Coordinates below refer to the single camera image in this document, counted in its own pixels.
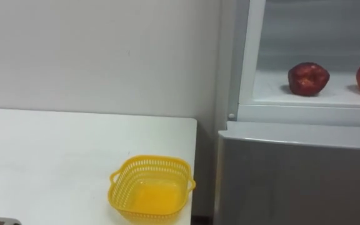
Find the white wall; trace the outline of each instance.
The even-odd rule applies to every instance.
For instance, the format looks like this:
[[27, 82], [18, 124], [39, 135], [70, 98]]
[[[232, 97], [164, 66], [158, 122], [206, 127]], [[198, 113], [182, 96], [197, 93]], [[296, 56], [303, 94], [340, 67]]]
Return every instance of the white wall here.
[[219, 0], [0, 0], [0, 108], [194, 117], [213, 136]]

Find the refrigerator door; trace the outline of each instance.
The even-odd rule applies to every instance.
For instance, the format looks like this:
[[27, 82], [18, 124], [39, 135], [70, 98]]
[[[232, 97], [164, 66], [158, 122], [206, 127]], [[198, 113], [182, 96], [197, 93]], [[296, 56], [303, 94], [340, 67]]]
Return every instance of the refrigerator door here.
[[228, 122], [214, 224], [360, 224], [360, 127]]

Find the refrigerator shelf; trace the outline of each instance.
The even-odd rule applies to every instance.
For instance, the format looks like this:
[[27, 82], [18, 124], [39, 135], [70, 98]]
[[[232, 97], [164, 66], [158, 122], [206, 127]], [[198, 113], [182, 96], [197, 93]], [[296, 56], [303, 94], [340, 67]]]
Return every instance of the refrigerator shelf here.
[[289, 90], [287, 70], [256, 71], [253, 102], [300, 106], [360, 108], [360, 90], [352, 71], [329, 71], [326, 87], [313, 97], [293, 94]]

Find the basket rim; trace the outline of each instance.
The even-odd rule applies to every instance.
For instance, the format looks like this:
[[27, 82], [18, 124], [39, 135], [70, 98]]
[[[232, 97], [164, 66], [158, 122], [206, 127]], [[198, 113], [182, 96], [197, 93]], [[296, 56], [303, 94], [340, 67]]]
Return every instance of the basket rim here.
[[[117, 170], [117, 172], [120, 171], [120, 173], [127, 167], [127, 165], [129, 163], [132, 163], [133, 161], [136, 161], [136, 159], [138, 158], [143, 158], [143, 159], [146, 159], [146, 158], [149, 158], [149, 159], [172, 159], [172, 160], [176, 160], [176, 161], [180, 161], [181, 163], [183, 163], [186, 168], [188, 169], [188, 176], [187, 176], [187, 179], [188, 180], [193, 180], [194, 181], [194, 178], [193, 178], [193, 174], [192, 174], [192, 171], [191, 171], [191, 166], [190, 164], [181, 159], [181, 158], [178, 158], [178, 157], [172, 157], [172, 156], [157, 156], [157, 155], [137, 155], [137, 156], [133, 156], [129, 159], [127, 159], [123, 164], [122, 166], [120, 167], [120, 169]], [[178, 212], [180, 212], [184, 207], [185, 205], [187, 204], [188, 202], [188, 198], [189, 198], [189, 194], [190, 192], [187, 192], [186, 193], [186, 197], [184, 198], [184, 201], [183, 203], [181, 203], [181, 205], [173, 212], [170, 212], [170, 213], [164, 213], [164, 214], [151, 214], [151, 213], [146, 213], [146, 212], [139, 212], [139, 211], [132, 211], [132, 210], [129, 210], [129, 209], [125, 209], [123, 207], [119, 207], [119, 206], [116, 206], [112, 201], [111, 201], [111, 196], [112, 196], [112, 192], [113, 192], [113, 189], [114, 189], [115, 185], [114, 183], [112, 182], [111, 183], [111, 186], [109, 187], [109, 191], [107, 193], [107, 198], [108, 198], [108, 202], [109, 204], [116, 210], [118, 211], [122, 211], [122, 212], [126, 212], [126, 213], [137, 213], [137, 214], [143, 214], [143, 215], [153, 215], [153, 216], [170, 216], [170, 215], [173, 215], [173, 214], [176, 214]]]

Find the open refrigerator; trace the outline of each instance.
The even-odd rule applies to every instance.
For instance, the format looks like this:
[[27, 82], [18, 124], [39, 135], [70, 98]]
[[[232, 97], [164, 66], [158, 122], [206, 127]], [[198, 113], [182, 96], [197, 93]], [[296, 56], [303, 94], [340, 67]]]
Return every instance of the open refrigerator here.
[[[360, 224], [360, 0], [232, 5], [215, 224]], [[330, 74], [315, 96], [290, 91], [303, 62]]]

